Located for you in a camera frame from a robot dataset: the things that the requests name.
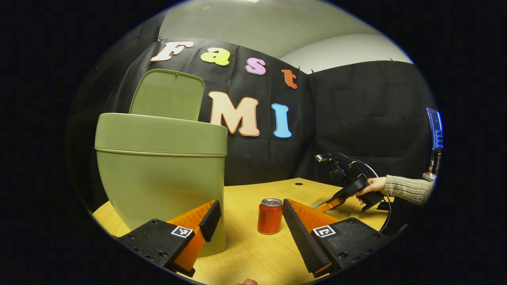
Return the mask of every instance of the yellow table surface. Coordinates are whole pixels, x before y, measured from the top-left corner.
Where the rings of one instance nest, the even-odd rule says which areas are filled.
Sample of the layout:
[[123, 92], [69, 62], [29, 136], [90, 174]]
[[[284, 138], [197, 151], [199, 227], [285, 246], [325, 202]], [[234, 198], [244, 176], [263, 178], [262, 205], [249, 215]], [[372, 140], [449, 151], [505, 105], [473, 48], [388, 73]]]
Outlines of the yellow table surface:
[[[232, 285], [247, 278], [257, 281], [259, 285], [294, 285], [315, 280], [313, 274], [307, 271], [284, 219], [276, 234], [265, 235], [257, 231], [259, 204], [264, 198], [288, 198], [307, 206], [316, 206], [340, 189], [300, 178], [224, 187], [227, 250], [198, 258], [194, 265], [196, 272], [191, 279], [209, 285]], [[355, 217], [380, 230], [387, 218], [387, 211], [377, 210], [377, 206], [373, 206], [361, 212], [363, 206], [359, 204], [355, 197], [351, 197], [326, 213], [340, 220]], [[123, 236], [130, 232], [109, 201], [93, 216], [111, 235]]]

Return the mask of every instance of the knit sweater sleeve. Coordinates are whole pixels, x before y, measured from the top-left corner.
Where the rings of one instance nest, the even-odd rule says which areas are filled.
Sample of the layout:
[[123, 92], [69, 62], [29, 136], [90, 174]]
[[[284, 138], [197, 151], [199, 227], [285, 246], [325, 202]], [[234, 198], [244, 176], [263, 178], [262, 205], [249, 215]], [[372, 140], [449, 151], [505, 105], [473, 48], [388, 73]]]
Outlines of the knit sweater sleeve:
[[424, 205], [433, 189], [434, 182], [422, 179], [408, 179], [399, 176], [386, 176], [382, 194], [399, 197], [415, 205]]

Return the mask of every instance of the red can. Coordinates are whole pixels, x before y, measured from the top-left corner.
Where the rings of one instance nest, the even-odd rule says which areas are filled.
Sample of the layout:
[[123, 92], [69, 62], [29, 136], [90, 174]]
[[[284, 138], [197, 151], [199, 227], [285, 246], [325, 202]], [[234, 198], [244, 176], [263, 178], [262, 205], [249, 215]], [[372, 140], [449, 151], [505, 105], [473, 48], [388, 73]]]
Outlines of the red can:
[[282, 210], [282, 200], [276, 198], [263, 199], [259, 205], [257, 230], [263, 234], [277, 233], [282, 222]]

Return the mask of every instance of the hand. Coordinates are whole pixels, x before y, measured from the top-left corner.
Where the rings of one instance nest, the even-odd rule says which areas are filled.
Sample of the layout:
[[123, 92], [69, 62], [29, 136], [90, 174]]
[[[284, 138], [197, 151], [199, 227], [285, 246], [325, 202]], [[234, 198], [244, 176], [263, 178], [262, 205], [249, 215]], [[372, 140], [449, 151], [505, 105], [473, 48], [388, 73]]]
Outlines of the hand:
[[365, 203], [363, 201], [361, 201], [361, 199], [359, 199], [358, 196], [364, 195], [364, 194], [366, 194], [368, 192], [372, 192], [372, 191], [384, 190], [386, 180], [387, 180], [387, 177], [375, 177], [375, 178], [368, 179], [368, 184], [370, 184], [370, 185], [366, 186], [364, 189], [357, 192], [355, 194], [355, 197], [361, 202], [361, 205], [364, 205]]
[[234, 283], [234, 285], [259, 285], [255, 280], [247, 279], [243, 283]]

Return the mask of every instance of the blue letter i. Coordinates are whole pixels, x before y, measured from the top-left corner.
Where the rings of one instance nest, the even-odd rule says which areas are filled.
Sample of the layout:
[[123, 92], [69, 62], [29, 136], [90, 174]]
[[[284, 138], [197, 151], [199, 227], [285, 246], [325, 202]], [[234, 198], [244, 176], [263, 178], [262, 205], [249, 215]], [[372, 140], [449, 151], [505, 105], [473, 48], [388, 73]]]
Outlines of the blue letter i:
[[276, 131], [273, 132], [275, 137], [288, 138], [292, 133], [288, 130], [287, 112], [288, 107], [281, 104], [273, 104], [271, 108], [275, 110], [276, 115]]

